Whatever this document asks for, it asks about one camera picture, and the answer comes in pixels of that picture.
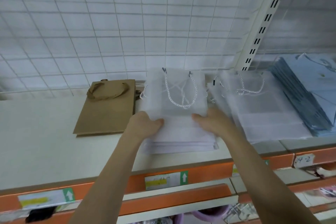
paper bag handle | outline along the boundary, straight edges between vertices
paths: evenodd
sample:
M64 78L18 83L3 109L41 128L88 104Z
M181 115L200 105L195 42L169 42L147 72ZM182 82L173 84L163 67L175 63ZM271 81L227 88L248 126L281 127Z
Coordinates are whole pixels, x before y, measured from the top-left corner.
M96 83L94 85L92 85L89 90L86 93L86 96L93 101L99 101L99 100L104 100L104 99L112 99L112 98L116 98L122 94L124 94L125 92L127 92L129 90L129 86L127 83L121 83L121 87L119 88L119 91L117 91L115 94L111 95L111 96L100 96L100 97L95 97L94 96L94 92L101 86L103 86L105 83L103 82L99 82Z

white wire grid panel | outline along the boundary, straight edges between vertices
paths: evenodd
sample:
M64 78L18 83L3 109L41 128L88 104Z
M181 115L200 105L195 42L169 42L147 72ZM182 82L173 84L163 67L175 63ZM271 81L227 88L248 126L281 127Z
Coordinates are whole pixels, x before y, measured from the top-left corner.
M255 2L0 0L0 92L54 97L142 81L152 67L228 69Z
M249 70L280 56L321 53L336 58L336 0L282 0Z

hand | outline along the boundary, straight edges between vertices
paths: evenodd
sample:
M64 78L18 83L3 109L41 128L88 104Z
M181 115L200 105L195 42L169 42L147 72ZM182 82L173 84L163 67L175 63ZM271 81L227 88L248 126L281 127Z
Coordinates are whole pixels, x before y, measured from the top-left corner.
M206 117L195 113L191 117L201 128L218 136L227 137L231 132L237 131L230 118L216 108L209 108Z
M140 111L129 119L124 133L143 141L157 133L163 124L163 119L151 120L146 112Z

shelf label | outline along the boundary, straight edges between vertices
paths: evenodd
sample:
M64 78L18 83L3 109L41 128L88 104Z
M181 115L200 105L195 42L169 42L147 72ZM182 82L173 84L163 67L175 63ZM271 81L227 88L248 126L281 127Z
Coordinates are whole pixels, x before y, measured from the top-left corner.
M33 209L41 206L52 206L75 201L72 188L50 190L18 196L22 209Z
M312 153L296 156L294 160L294 167L301 168L312 166L314 163L314 158L315 155Z
M188 171L145 177L146 190L164 189L188 184Z
M269 160L269 159L265 159L264 161L265 161L266 165L269 165L269 163L270 163L270 160ZM236 167L235 164L233 164L233 168L232 168L232 176L233 176L233 177L234 177L234 176L239 176L238 169L237 169L237 167Z

yellow label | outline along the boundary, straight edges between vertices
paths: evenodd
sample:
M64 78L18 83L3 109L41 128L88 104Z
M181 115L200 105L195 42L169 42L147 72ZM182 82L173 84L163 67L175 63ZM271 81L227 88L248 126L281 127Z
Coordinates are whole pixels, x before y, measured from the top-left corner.
M146 187L157 186L157 185L161 185L161 184L167 184L167 180L166 179L159 179L159 180L154 180L154 181L147 181L146 182Z
M48 197L40 197L40 198L32 198L27 200L20 201L22 207L25 207L27 205L36 205L36 204L43 204L47 203L49 201Z

